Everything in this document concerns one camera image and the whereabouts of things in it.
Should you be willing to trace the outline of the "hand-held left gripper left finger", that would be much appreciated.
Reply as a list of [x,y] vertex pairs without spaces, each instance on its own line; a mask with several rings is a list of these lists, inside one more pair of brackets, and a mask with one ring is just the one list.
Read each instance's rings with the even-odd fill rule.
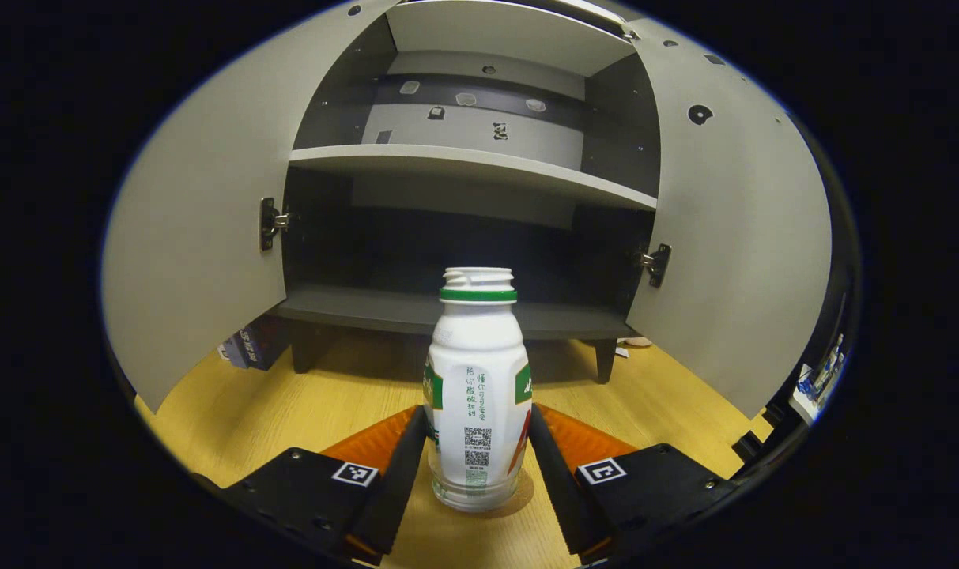
[[325,450],[284,449],[210,491],[316,553],[378,566],[393,550],[426,428],[424,407],[410,406]]

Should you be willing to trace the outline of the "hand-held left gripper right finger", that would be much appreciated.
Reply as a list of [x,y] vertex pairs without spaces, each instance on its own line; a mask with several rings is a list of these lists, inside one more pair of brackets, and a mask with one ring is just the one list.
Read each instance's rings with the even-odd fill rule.
[[619,562],[703,521],[737,485],[668,443],[637,449],[548,405],[529,440],[569,553]]

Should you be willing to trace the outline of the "white green plastic bottle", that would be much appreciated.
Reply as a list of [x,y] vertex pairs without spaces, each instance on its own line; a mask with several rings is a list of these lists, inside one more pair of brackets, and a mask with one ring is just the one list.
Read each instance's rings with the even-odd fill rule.
[[504,507],[519,485],[532,419],[533,375],[510,269],[450,267],[426,353],[426,460],[436,498],[476,514]]

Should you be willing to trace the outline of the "white cabinet door headphones sticker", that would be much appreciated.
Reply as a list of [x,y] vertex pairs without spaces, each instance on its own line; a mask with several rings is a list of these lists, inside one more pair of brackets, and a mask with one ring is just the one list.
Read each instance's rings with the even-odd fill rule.
[[747,417],[790,377],[829,284],[831,216],[787,109],[717,51],[642,18],[627,28],[659,115],[659,196],[627,324]]

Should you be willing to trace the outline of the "white cabinet door camera sticker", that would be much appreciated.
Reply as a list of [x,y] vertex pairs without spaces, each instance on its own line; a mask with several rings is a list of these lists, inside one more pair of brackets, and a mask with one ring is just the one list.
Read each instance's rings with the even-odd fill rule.
[[263,40],[197,87],[128,171],[104,237],[104,328],[155,411],[222,340],[286,296],[263,251],[298,127],[325,74],[399,0],[349,0]]

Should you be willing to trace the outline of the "metal door hinge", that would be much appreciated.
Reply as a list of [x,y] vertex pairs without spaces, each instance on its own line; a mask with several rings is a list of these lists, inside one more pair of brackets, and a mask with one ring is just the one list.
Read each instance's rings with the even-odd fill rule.
[[661,243],[652,252],[645,248],[637,253],[636,260],[639,266],[646,271],[650,287],[661,288],[661,285],[663,285],[671,252],[670,245]]
[[274,198],[262,198],[259,203],[259,249],[270,251],[274,247],[274,237],[288,230],[293,216],[276,206]]

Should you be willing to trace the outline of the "white grey wooden cabinet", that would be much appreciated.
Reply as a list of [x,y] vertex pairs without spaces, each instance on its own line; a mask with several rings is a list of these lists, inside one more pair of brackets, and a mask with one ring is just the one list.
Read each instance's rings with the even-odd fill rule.
[[293,368],[327,332],[422,336],[447,266],[514,270],[529,340],[610,381],[659,204],[630,18],[583,0],[353,0],[293,141],[281,238]]

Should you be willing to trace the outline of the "navy blue book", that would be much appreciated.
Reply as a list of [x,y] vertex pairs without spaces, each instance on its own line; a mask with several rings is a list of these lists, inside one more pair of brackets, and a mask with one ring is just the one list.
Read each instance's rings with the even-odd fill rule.
[[258,371],[269,371],[289,345],[286,324],[272,315],[262,315],[222,342],[234,367]]

